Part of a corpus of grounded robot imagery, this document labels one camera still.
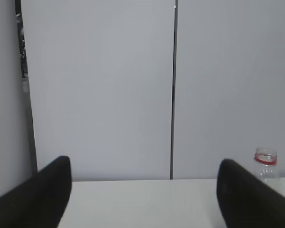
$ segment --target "gray wall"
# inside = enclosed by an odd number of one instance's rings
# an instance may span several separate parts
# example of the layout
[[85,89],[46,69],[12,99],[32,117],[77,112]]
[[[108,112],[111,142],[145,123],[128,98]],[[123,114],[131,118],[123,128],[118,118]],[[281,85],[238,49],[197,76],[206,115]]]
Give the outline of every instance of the gray wall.
[[285,0],[180,0],[174,177],[247,168],[257,146],[285,176]]
[[30,175],[13,0],[0,0],[0,195]]
[[38,168],[168,179],[174,0],[23,0]]

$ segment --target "white tabletop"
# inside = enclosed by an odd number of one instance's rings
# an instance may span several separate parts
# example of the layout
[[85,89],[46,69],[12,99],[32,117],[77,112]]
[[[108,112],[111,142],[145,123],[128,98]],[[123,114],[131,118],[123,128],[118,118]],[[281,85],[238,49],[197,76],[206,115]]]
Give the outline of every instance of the white tabletop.
[[[282,178],[285,195],[285,178]],[[216,179],[73,182],[59,228],[225,228]]]

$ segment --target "black vertical line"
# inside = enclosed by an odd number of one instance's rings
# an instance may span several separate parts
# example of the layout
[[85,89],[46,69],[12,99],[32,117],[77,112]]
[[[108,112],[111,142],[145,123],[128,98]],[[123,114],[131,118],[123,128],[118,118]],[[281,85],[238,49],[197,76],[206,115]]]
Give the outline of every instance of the black vertical line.
[[32,106],[30,99],[30,90],[29,90],[29,80],[28,77],[25,77],[25,69],[27,69],[27,60],[26,60],[26,52],[25,52],[25,42],[22,40],[24,35],[21,35],[21,31],[23,32],[23,21],[22,21],[22,9],[21,9],[21,0],[15,0],[15,10],[16,15],[18,15],[18,40],[19,40],[19,51],[23,59],[20,61],[21,70],[22,70],[22,85],[23,85],[23,96],[24,96],[24,106],[25,106],[25,115],[26,115],[26,124],[27,124],[27,132],[28,132],[28,150],[30,157],[30,165],[32,175],[38,172],[37,169],[37,156],[36,156],[36,145],[35,145],[35,136],[34,136],[34,126],[33,126],[33,116],[32,116]]
[[176,49],[177,49],[177,23],[179,1],[175,0],[174,9],[174,44],[173,44],[173,80],[172,80],[172,111],[171,111],[171,147],[170,147],[170,180],[173,179],[174,157],[174,103],[175,103],[175,75],[176,75]]

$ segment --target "white panel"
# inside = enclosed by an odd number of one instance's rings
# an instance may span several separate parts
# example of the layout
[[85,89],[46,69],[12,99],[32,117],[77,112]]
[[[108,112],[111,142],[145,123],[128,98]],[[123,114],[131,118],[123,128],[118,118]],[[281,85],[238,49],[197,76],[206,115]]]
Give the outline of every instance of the white panel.
[[0,196],[30,177],[15,2],[0,0]]
[[23,0],[38,168],[167,179],[174,0]]
[[175,178],[215,177],[257,146],[285,175],[285,0],[180,0]]

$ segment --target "plastic bottle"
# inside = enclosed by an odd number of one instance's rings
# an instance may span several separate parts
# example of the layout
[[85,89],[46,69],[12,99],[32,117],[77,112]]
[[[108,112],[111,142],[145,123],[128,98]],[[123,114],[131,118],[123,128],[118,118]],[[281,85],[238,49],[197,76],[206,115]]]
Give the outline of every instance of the plastic bottle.
[[277,166],[277,153],[274,149],[258,147],[254,156],[254,174],[269,187],[280,192],[281,181]]

